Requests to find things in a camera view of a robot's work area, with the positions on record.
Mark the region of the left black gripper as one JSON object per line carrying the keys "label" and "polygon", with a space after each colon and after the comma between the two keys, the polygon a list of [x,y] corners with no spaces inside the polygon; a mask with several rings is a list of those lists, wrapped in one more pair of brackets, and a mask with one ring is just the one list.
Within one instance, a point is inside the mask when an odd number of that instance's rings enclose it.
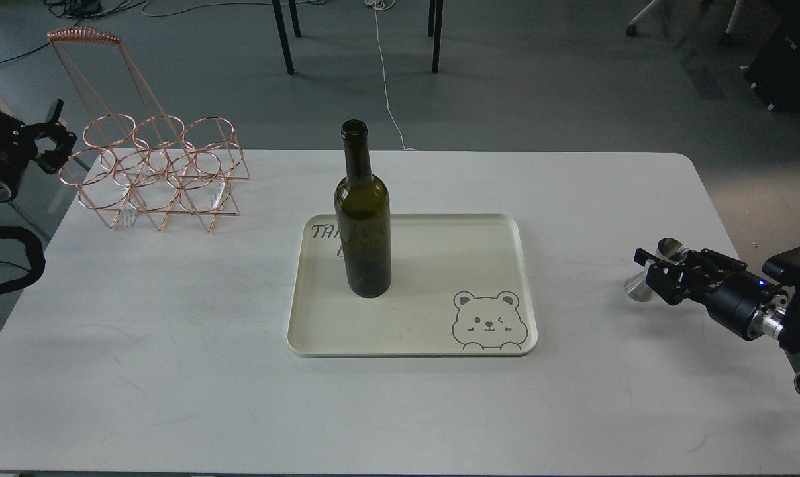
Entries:
{"label": "left black gripper", "polygon": [[[34,158],[46,174],[56,174],[67,164],[78,136],[66,132],[60,120],[63,108],[64,101],[56,99],[48,118],[31,125],[0,111],[0,203],[18,196],[25,171]],[[37,136],[51,140],[54,148],[38,154]]]}

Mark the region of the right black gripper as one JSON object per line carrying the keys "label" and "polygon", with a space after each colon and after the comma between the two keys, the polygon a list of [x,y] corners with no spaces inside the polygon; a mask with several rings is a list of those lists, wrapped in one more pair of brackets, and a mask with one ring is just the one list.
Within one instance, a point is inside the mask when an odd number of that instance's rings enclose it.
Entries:
{"label": "right black gripper", "polygon": [[787,308],[787,290],[751,274],[747,262],[710,248],[685,251],[681,260],[637,248],[635,262],[646,266],[645,283],[668,305],[691,299],[746,341],[766,335],[766,321]]}

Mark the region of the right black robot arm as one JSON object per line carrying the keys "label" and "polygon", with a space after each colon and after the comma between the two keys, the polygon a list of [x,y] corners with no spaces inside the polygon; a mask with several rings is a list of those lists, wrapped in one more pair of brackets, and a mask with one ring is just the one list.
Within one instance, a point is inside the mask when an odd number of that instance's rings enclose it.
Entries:
{"label": "right black robot arm", "polygon": [[690,299],[745,341],[770,336],[790,355],[800,353],[800,247],[766,260],[763,276],[741,260],[686,248],[673,238],[658,241],[654,254],[637,248],[634,260],[642,271],[624,284],[633,301],[657,296],[679,305]]}

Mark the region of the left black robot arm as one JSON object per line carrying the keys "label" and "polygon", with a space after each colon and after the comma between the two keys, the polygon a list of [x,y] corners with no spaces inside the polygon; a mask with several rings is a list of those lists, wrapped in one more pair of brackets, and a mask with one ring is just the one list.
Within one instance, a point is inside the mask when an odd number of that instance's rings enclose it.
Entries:
{"label": "left black robot arm", "polygon": [[[45,121],[31,124],[0,110],[0,203],[17,198],[31,164],[46,174],[57,174],[68,163],[78,136],[63,124],[63,108],[58,99]],[[23,275],[0,282],[0,295],[22,290],[42,277],[46,258],[42,239],[34,231],[0,225],[0,242],[18,242],[26,259]]]}

